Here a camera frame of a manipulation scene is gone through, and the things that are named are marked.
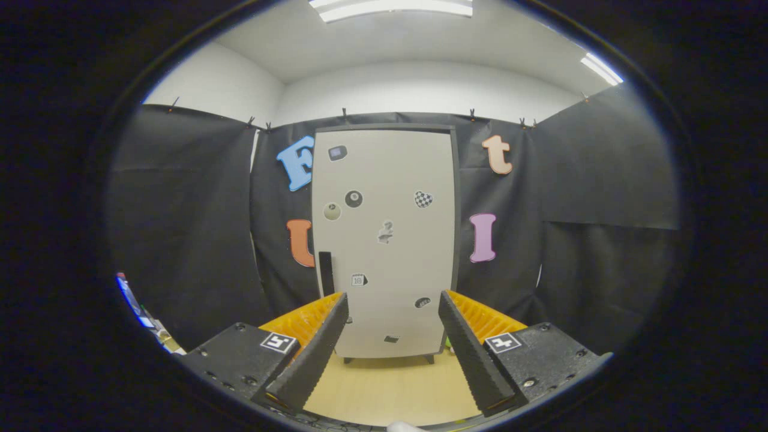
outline fluorescent light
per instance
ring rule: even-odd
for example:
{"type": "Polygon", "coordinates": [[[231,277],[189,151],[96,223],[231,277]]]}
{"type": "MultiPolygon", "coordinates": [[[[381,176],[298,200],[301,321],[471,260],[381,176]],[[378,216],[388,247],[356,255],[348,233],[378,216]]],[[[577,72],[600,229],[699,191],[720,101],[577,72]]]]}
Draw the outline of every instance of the fluorescent light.
{"type": "Polygon", "coordinates": [[[325,22],[388,11],[429,11],[472,16],[471,0],[312,0],[310,5],[325,22]]]}
{"type": "Polygon", "coordinates": [[[322,8],[323,6],[332,5],[333,3],[343,2],[343,0],[312,0],[310,2],[310,5],[317,9],[322,8]]]}
{"type": "Polygon", "coordinates": [[[616,72],[614,72],[611,68],[608,67],[605,63],[603,63],[599,58],[595,57],[594,55],[587,53],[587,57],[597,63],[598,66],[600,66],[604,71],[608,72],[608,74],[618,82],[624,82],[623,79],[619,77],[619,75],[616,75],[616,72]]]}
{"type": "Polygon", "coordinates": [[[583,59],[581,59],[581,63],[584,66],[587,66],[588,68],[592,69],[596,74],[598,74],[601,77],[603,77],[603,79],[605,81],[608,81],[608,84],[610,84],[610,85],[617,85],[618,84],[618,82],[615,79],[613,79],[613,77],[611,77],[608,74],[608,72],[604,71],[600,66],[598,66],[596,63],[594,63],[589,58],[584,57],[583,59]]]}

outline sticker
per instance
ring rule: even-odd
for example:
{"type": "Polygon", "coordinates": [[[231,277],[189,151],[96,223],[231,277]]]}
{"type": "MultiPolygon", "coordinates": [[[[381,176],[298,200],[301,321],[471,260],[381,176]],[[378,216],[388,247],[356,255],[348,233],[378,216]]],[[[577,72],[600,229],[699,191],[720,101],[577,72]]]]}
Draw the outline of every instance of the sticker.
{"type": "Polygon", "coordinates": [[[469,256],[470,261],[482,262],[496,258],[491,241],[491,225],[495,220],[496,216],[490,213],[479,213],[469,218],[475,226],[475,251],[469,256]]]}
{"type": "Polygon", "coordinates": [[[326,204],[326,207],[323,209],[323,216],[329,221],[335,221],[341,216],[341,207],[335,202],[330,202],[326,204]]]}
{"type": "Polygon", "coordinates": [[[485,343],[488,344],[488,346],[496,354],[500,354],[500,353],[503,353],[504,351],[513,350],[517,347],[523,346],[523,344],[521,344],[520,341],[515,339],[515,337],[512,336],[510,333],[503,333],[498,336],[487,337],[485,339],[485,343]]]}
{"type": "Polygon", "coordinates": [[[428,194],[424,191],[416,191],[415,194],[413,194],[413,201],[416,202],[416,207],[418,208],[427,208],[434,200],[434,197],[432,194],[428,194]]]}
{"type": "Polygon", "coordinates": [[[344,202],[351,208],[360,207],[362,204],[362,194],[359,191],[349,191],[344,197],[344,202]]]}
{"type": "Polygon", "coordinates": [[[416,301],[415,306],[416,308],[421,309],[422,307],[430,303],[432,303],[432,301],[429,300],[429,297],[421,297],[416,301]]]}
{"type": "Polygon", "coordinates": [[[340,161],[346,157],[346,147],[343,145],[329,148],[328,157],[331,158],[331,162],[340,161]]]}
{"type": "Polygon", "coordinates": [[[306,172],[304,167],[312,167],[312,152],[308,149],[313,147],[315,147],[315,138],[307,135],[277,154],[277,160],[283,162],[283,167],[288,173],[290,179],[288,189],[291,192],[298,191],[312,181],[312,172],[306,172]]]}
{"type": "Polygon", "coordinates": [[[392,221],[384,221],[383,228],[379,230],[379,243],[389,244],[389,240],[395,235],[395,225],[392,221]]]}
{"type": "Polygon", "coordinates": [[[496,174],[509,174],[512,172],[512,164],[504,160],[504,152],[509,151],[509,144],[502,141],[502,137],[493,135],[482,142],[483,148],[488,149],[488,162],[496,174]]]}
{"type": "Polygon", "coordinates": [[[312,222],[305,219],[291,219],[286,223],[290,231],[290,253],[297,263],[304,267],[315,267],[315,257],[310,254],[307,231],[312,227],[312,222]]]}
{"type": "Polygon", "coordinates": [[[362,273],[355,273],[352,275],[352,286],[362,287],[368,283],[368,278],[362,273]]]}
{"type": "Polygon", "coordinates": [[[278,333],[270,333],[270,335],[267,336],[266,339],[264,339],[264,342],[262,342],[260,345],[262,347],[269,348],[272,351],[285,354],[288,352],[288,348],[290,348],[295,341],[295,337],[284,336],[278,333]]]}

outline black curtain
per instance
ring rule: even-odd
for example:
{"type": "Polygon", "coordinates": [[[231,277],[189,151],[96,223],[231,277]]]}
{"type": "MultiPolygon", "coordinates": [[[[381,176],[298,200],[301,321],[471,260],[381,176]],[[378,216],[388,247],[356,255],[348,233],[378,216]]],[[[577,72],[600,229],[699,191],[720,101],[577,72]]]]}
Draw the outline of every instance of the black curtain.
{"type": "Polygon", "coordinates": [[[677,183],[666,137],[619,85],[523,128],[468,116],[382,113],[324,118],[261,133],[251,174],[251,230],[277,314],[318,298],[315,269],[290,253],[290,219],[311,220],[310,184],[290,192],[277,153],[317,128],[454,125],[461,188],[457,291],[527,324],[551,321],[598,353],[615,351],[651,314],[675,264],[677,183]],[[510,174],[482,142],[510,144],[510,174]],[[468,218],[493,213],[496,259],[472,263],[468,218]]]}
{"type": "Polygon", "coordinates": [[[189,350],[233,322],[274,315],[250,240],[254,129],[168,108],[144,105],[130,120],[105,200],[115,271],[189,350]]]}
{"type": "MultiPolygon", "coordinates": [[[[257,262],[270,306],[283,314],[319,297],[316,272],[296,263],[290,252],[290,219],[311,220],[311,183],[291,192],[289,178],[277,154],[317,128],[371,123],[454,125],[458,141],[461,188],[460,255],[457,291],[490,304],[521,320],[531,309],[541,259],[541,218],[533,175],[533,151],[527,131],[506,121],[423,113],[349,115],[302,121],[260,133],[251,173],[251,230],[257,262]],[[500,135],[510,144],[506,160],[513,164],[507,175],[493,172],[482,142],[500,135]],[[475,229],[469,217],[493,213],[492,261],[472,263],[475,229]]],[[[310,232],[310,252],[312,235],[310,232]]]]}
{"type": "Polygon", "coordinates": [[[680,263],[670,143],[625,84],[547,118],[531,136],[545,223],[534,321],[552,321],[598,353],[616,351],[680,263]]]}

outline round magnet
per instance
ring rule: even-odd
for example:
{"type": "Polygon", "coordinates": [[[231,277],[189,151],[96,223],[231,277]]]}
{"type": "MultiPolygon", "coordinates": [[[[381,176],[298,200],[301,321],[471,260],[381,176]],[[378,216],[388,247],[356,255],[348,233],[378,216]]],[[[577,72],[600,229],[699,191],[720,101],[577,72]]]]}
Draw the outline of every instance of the round magnet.
{"type": "Polygon", "coordinates": [[[362,204],[362,194],[359,191],[349,191],[344,197],[344,202],[351,208],[360,207],[362,204]]]}
{"type": "Polygon", "coordinates": [[[323,215],[329,221],[335,221],[341,216],[341,207],[335,202],[330,202],[326,204],[326,207],[323,209],[323,215]]]}

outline white board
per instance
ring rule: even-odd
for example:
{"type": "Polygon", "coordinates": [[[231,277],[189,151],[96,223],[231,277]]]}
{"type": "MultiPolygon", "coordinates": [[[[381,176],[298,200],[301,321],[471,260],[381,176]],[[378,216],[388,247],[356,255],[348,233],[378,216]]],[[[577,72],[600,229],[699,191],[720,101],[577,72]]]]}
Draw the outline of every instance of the white board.
{"type": "MultiPolygon", "coordinates": [[[[453,289],[455,273],[453,159],[449,133],[316,134],[314,254],[331,253],[334,288],[347,293],[352,319],[336,344],[339,356],[405,357],[442,350],[439,295],[453,289]],[[423,298],[429,303],[416,307],[423,298]]],[[[316,269],[322,296],[317,259],[316,269]]]]}

